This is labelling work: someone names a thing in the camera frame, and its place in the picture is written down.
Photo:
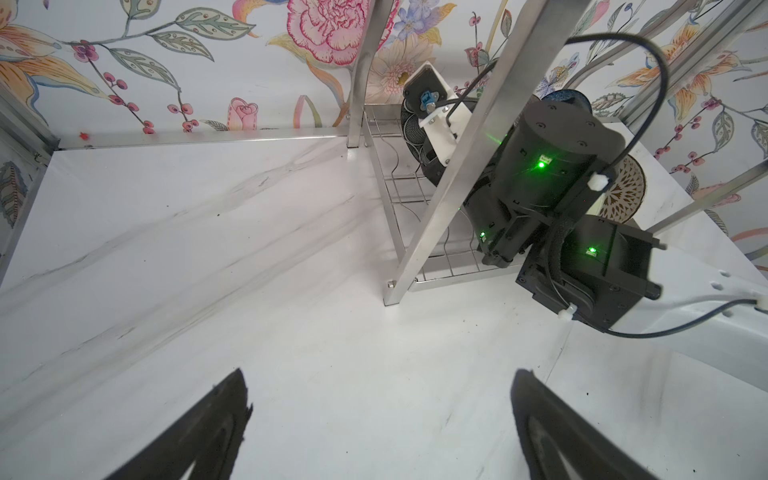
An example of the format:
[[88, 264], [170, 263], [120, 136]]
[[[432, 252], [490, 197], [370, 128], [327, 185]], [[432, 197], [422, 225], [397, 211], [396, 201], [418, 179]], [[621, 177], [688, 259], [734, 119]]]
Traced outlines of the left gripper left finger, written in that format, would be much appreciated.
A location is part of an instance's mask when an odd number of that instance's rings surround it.
[[252, 414], [239, 369], [185, 412], [111, 479], [228, 479]]

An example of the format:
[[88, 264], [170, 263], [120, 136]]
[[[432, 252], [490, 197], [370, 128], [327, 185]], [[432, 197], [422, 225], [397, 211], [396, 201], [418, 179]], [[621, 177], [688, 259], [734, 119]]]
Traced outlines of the dark blue flower bowl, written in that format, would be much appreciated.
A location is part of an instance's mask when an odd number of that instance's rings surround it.
[[411, 154], [419, 159], [427, 140], [425, 131], [419, 126], [418, 117], [407, 106], [407, 102], [401, 104], [401, 133]]

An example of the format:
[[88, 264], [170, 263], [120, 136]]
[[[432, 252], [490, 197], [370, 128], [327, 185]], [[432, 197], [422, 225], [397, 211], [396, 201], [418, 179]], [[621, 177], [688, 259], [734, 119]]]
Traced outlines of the blue floral bowl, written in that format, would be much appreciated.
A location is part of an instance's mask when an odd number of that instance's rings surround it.
[[542, 101], [567, 103], [589, 114], [593, 113], [590, 100], [583, 93], [574, 89], [562, 89], [551, 92], [545, 95]]

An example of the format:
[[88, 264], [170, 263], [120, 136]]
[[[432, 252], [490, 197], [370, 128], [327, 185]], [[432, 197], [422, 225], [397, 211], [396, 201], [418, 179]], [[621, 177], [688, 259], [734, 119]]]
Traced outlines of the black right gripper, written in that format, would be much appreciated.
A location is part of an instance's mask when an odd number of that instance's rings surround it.
[[416, 125], [426, 135], [422, 142], [419, 163], [424, 176], [435, 186], [445, 173], [472, 116], [471, 110], [435, 110]]

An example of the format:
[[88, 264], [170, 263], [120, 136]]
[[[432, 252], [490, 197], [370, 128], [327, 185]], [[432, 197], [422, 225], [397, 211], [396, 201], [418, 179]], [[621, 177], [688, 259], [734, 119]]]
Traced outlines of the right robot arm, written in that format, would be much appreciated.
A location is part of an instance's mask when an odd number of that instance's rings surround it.
[[590, 213], [623, 137], [568, 102], [526, 105], [461, 205], [485, 265], [564, 320], [767, 385], [767, 289], [652, 233]]

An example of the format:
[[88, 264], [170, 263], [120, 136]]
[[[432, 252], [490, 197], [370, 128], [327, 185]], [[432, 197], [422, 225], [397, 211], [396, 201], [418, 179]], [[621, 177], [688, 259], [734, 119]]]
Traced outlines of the brown white patterned bowl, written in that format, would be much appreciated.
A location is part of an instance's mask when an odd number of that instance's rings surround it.
[[647, 181], [640, 163], [627, 156], [620, 164], [617, 178], [608, 190], [599, 216], [618, 223], [627, 223], [642, 205]]

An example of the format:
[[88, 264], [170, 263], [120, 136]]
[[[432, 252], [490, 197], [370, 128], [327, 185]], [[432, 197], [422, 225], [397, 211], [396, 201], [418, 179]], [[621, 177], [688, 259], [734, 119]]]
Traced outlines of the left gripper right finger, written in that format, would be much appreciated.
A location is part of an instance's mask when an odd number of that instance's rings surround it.
[[519, 369], [511, 405], [532, 479], [652, 479], [533, 372]]

